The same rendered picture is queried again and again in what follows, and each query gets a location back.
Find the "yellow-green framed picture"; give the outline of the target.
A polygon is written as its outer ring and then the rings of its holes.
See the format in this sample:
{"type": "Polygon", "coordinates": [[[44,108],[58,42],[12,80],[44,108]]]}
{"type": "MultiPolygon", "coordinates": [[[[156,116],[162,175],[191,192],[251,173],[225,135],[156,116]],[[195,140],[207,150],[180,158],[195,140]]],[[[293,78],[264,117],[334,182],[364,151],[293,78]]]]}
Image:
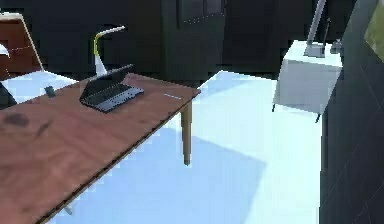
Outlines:
{"type": "Polygon", "coordinates": [[[384,0],[377,0],[364,39],[376,56],[384,63],[384,0]]]}

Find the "brown wooden table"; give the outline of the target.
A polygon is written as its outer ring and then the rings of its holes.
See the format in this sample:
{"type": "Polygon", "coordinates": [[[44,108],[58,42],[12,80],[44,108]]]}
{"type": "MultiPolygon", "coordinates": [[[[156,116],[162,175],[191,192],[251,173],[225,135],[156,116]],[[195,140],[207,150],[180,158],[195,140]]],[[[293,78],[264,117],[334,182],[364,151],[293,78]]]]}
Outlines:
{"type": "Polygon", "coordinates": [[[124,82],[144,92],[109,113],[80,103],[84,82],[0,110],[0,224],[45,224],[176,114],[190,153],[198,90],[133,73],[124,82]]]}

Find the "brown wooden chair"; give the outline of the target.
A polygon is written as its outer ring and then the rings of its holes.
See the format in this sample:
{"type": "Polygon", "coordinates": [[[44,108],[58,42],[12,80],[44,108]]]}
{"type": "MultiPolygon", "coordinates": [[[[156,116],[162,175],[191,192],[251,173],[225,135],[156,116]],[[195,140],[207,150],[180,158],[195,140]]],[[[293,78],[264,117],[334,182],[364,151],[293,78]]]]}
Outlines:
{"type": "Polygon", "coordinates": [[[0,13],[0,81],[43,69],[23,15],[0,13]]]}

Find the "black laptop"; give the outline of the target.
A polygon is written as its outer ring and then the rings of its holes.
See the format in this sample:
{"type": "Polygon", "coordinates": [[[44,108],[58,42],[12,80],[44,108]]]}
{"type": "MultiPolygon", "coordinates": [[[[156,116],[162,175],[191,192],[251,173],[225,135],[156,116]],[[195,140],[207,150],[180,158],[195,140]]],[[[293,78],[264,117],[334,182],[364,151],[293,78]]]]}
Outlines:
{"type": "Polygon", "coordinates": [[[144,92],[143,89],[123,83],[132,64],[112,69],[104,75],[92,77],[86,84],[79,101],[81,104],[108,113],[144,92]]]}

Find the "white side table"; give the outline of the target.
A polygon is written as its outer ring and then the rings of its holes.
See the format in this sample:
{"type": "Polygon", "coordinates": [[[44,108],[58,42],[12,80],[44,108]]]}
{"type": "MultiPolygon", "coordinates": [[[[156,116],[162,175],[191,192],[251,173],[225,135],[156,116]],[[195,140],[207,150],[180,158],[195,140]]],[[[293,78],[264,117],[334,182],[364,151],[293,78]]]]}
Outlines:
{"type": "Polygon", "coordinates": [[[311,112],[316,121],[324,113],[343,68],[339,52],[331,52],[331,44],[322,46],[324,57],[305,55],[305,41],[294,40],[283,57],[272,110],[276,105],[311,112]]]}

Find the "small grey object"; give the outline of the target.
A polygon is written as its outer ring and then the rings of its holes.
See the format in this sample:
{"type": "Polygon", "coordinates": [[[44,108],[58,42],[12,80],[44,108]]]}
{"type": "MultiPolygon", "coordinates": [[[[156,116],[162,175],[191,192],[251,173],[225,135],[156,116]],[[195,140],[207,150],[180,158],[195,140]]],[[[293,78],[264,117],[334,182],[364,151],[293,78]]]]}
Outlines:
{"type": "Polygon", "coordinates": [[[340,39],[336,39],[331,46],[330,53],[331,54],[338,54],[342,51],[343,45],[342,41],[340,39]]]}

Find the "white and yellow desk lamp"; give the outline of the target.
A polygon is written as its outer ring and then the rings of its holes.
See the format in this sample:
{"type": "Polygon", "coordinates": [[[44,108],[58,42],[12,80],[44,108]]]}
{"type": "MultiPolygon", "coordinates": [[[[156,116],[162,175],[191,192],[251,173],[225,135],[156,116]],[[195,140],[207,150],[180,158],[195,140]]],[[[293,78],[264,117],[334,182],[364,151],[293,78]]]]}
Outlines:
{"type": "Polygon", "coordinates": [[[106,34],[118,32],[118,31],[121,31],[124,29],[125,29],[125,26],[119,26],[119,27],[115,27],[115,28],[111,28],[111,29],[107,29],[107,30],[98,32],[95,35],[95,38],[93,40],[93,54],[94,54],[95,71],[96,71],[97,76],[105,75],[107,73],[107,70],[103,64],[103,61],[102,61],[102,59],[100,57],[100,53],[99,53],[99,47],[98,47],[99,39],[106,34]]]}

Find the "dark room door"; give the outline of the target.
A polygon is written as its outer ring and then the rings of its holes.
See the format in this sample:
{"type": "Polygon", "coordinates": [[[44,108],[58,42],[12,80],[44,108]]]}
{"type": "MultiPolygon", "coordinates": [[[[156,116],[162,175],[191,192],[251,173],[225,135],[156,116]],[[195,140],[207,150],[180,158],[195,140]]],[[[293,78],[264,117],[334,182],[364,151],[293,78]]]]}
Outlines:
{"type": "Polygon", "coordinates": [[[167,81],[198,87],[222,63],[225,0],[162,0],[167,81]]]}

